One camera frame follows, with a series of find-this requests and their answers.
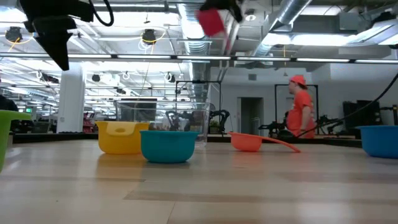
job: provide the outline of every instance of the clear plastic container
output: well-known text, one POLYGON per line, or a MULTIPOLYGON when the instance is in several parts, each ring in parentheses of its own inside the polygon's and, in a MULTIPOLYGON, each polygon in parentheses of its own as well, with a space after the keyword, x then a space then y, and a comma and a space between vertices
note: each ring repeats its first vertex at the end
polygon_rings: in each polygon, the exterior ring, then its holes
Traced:
POLYGON ((209 103, 184 101, 116 101, 116 119, 150 123, 154 131, 195 131, 195 147, 205 147, 210 118, 209 103))

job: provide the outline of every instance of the orange dustpan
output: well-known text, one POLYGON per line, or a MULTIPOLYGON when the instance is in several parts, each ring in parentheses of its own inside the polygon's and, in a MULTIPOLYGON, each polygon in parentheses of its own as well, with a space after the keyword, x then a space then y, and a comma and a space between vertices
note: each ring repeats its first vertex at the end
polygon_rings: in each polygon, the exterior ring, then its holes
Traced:
POLYGON ((228 134, 231 135, 232 146, 235 149, 238 149, 238 150, 244 151, 244 152, 257 152, 258 150, 260 150, 263 139, 272 141, 275 143, 283 144, 284 146, 287 146, 287 147, 293 149, 294 152, 301 152, 294 145, 289 144, 284 141, 281 141, 281 140, 273 139, 273 138, 256 136, 256 135, 252 135, 252 134, 233 133, 233 132, 230 132, 228 134))

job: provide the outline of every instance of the dustpan handle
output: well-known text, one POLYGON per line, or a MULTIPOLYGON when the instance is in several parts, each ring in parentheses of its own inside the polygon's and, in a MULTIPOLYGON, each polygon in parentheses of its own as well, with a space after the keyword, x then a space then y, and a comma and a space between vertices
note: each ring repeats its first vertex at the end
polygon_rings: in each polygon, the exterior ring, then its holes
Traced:
POLYGON ((297 147, 295 147, 294 145, 289 144, 287 142, 284 142, 284 141, 281 141, 281 140, 278 140, 278 139, 269 138, 269 137, 263 137, 263 136, 260 136, 260 138, 268 140, 268 141, 272 141, 274 143, 282 144, 284 146, 287 146, 287 147, 293 149, 294 152, 297 152, 297 153, 301 152, 297 147))

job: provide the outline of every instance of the red object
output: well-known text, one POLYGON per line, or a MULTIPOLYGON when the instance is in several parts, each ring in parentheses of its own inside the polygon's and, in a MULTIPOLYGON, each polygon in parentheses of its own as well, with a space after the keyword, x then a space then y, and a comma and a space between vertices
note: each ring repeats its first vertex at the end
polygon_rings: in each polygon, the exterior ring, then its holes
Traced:
POLYGON ((301 152, 297 147, 293 146, 292 144, 289 144, 287 142, 273 139, 273 138, 268 138, 268 137, 262 137, 262 136, 256 136, 252 134, 241 134, 241 133, 233 133, 230 132, 228 133, 231 135, 231 144, 235 149, 238 149, 240 151, 244 152, 257 152, 260 150, 262 140, 268 140, 272 141, 275 143, 283 144, 284 146, 287 146, 291 149, 293 149, 294 152, 301 152))
POLYGON ((301 85, 305 85, 305 79, 303 75, 295 75, 292 78, 290 78, 290 81, 294 83, 299 83, 301 85))
POLYGON ((213 37, 216 34, 224 33, 225 40, 227 41, 226 48, 229 49, 228 36, 226 35, 223 20, 221 19, 217 9, 196 11, 196 17, 203 29, 203 32, 207 36, 213 37))
MULTIPOLYGON (((291 131, 295 136, 301 134, 302 127, 302 118, 303 118, 303 108, 305 106, 309 106, 311 108, 311 118, 307 124, 306 130, 312 129, 315 127, 315 122, 313 120, 313 103, 311 96, 305 90, 301 90, 294 96, 293 109, 289 111, 287 115, 287 128, 291 131)), ((304 135, 304 138, 314 138, 315 130, 308 132, 304 135)))

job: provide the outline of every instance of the yellow bowl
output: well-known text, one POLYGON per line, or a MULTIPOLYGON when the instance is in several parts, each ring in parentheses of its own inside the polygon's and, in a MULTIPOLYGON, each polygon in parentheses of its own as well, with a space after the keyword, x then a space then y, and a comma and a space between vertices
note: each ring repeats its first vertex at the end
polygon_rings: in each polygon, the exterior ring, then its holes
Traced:
POLYGON ((149 123, 123 121, 97 121, 98 145, 107 154, 141 153, 141 130, 149 123))

